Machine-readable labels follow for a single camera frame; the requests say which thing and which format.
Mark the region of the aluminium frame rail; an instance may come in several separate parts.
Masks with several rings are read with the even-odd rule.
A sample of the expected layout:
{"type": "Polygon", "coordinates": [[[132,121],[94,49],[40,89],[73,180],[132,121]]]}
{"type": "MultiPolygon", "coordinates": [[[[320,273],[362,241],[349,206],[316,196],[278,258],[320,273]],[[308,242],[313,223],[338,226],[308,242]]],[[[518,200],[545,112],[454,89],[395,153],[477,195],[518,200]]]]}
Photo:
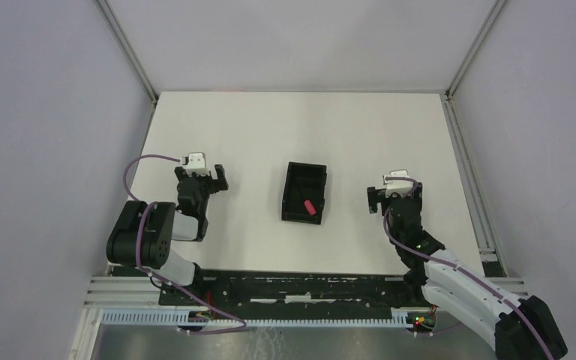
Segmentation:
{"type": "Polygon", "coordinates": [[[120,46],[128,64],[132,68],[133,72],[136,74],[143,90],[148,95],[152,105],[155,107],[159,100],[159,95],[149,79],[149,76],[143,67],[142,62],[139,59],[134,47],[132,46],[129,37],[127,36],[122,24],[119,21],[113,6],[108,0],[94,0],[94,3],[99,8],[102,16],[109,26],[109,29],[115,38],[116,43],[120,46]]]}
{"type": "Polygon", "coordinates": [[[493,3],[451,82],[440,95],[484,274],[501,278],[508,276],[507,265],[485,203],[467,137],[458,118],[456,95],[507,4],[507,1],[493,3]]]}

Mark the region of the red handled black screwdriver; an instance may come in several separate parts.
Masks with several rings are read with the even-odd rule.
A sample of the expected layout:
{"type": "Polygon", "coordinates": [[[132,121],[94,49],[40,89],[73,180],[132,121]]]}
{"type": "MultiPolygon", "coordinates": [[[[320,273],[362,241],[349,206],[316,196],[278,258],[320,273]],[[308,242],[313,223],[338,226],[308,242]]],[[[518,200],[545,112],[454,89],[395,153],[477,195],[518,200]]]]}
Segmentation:
{"type": "Polygon", "coordinates": [[[317,210],[316,210],[314,204],[303,194],[301,186],[299,184],[296,184],[295,188],[296,188],[298,195],[300,196],[300,198],[303,202],[304,208],[306,209],[307,213],[310,216],[316,215],[317,210]]]}

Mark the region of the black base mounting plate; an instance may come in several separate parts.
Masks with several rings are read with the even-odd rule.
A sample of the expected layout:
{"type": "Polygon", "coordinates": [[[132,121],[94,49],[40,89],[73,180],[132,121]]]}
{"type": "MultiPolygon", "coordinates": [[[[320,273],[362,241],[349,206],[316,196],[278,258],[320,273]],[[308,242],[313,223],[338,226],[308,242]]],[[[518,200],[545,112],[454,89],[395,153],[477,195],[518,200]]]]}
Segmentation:
{"type": "Polygon", "coordinates": [[[190,291],[243,320],[386,320],[430,303],[403,275],[203,269],[190,291]]]}

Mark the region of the black plastic bin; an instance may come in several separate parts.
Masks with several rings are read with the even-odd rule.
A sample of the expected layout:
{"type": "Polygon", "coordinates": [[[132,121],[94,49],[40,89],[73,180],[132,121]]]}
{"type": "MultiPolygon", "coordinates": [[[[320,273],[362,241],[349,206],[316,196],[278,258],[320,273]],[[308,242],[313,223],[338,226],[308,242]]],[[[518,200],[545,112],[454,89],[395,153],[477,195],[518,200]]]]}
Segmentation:
{"type": "Polygon", "coordinates": [[[320,225],[325,208],[327,166],[312,163],[289,162],[281,200],[282,221],[320,225]],[[301,186],[303,194],[314,204],[317,214],[310,216],[296,190],[301,186]]]}

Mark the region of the aluminium frame rail left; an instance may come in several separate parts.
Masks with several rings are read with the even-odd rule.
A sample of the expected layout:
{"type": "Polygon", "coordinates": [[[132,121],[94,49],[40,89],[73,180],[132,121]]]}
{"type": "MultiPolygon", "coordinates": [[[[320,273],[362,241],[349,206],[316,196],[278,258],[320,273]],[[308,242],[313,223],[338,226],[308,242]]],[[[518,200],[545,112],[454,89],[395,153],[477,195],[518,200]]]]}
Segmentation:
{"type": "Polygon", "coordinates": [[[94,0],[94,3],[99,8],[102,16],[109,26],[109,29],[115,38],[116,43],[120,46],[128,64],[132,68],[133,72],[136,74],[143,90],[148,95],[152,105],[155,107],[159,100],[159,95],[149,79],[149,76],[143,67],[142,62],[139,59],[134,47],[132,46],[129,37],[127,36],[122,24],[119,21],[113,6],[108,0],[94,0]]]}

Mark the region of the aluminium front rails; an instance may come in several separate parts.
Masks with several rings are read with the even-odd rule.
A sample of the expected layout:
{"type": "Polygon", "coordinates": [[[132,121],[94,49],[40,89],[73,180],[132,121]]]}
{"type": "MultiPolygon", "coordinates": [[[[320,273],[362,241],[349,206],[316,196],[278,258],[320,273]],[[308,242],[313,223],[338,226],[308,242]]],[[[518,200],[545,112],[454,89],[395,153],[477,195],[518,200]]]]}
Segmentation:
{"type": "Polygon", "coordinates": [[[200,308],[193,302],[183,305],[159,304],[161,291],[147,277],[93,277],[85,295],[85,308],[156,309],[200,308]]]}

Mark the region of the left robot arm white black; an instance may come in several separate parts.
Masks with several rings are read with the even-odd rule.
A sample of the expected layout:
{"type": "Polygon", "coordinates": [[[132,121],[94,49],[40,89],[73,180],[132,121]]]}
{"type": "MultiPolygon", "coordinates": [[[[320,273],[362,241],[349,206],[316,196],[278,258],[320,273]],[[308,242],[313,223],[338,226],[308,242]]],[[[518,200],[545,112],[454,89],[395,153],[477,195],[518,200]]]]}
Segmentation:
{"type": "Polygon", "coordinates": [[[132,196],[109,237],[107,259],[184,287],[226,275],[384,275],[376,224],[357,208],[323,217],[324,175],[289,173],[280,206],[260,187],[227,191],[213,171],[175,169],[175,202],[148,204],[132,196]]]}

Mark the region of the aluminium frame rail right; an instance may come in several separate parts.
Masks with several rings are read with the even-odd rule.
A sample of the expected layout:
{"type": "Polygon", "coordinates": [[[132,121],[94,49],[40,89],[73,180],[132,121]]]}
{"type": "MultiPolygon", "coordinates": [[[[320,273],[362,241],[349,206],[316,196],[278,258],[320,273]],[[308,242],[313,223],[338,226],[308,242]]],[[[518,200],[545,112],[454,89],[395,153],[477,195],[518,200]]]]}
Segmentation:
{"type": "Polygon", "coordinates": [[[507,265],[485,203],[467,137],[458,118],[456,95],[507,4],[507,1],[493,3],[451,82],[440,95],[484,274],[501,278],[508,276],[507,265]]]}

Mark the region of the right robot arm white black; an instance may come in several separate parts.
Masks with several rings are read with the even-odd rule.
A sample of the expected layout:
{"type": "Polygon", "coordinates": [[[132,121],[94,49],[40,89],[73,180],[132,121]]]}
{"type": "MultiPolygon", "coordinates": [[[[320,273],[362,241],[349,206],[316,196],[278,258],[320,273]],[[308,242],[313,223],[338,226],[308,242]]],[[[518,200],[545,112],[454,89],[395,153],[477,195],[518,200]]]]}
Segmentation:
{"type": "Polygon", "coordinates": [[[383,183],[382,189],[370,190],[370,212],[382,212],[385,234],[427,302],[474,331],[497,359],[562,359],[568,354],[542,299],[520,297],[475,273],[424,229],[420,182],[387,175],[383,183]]]}

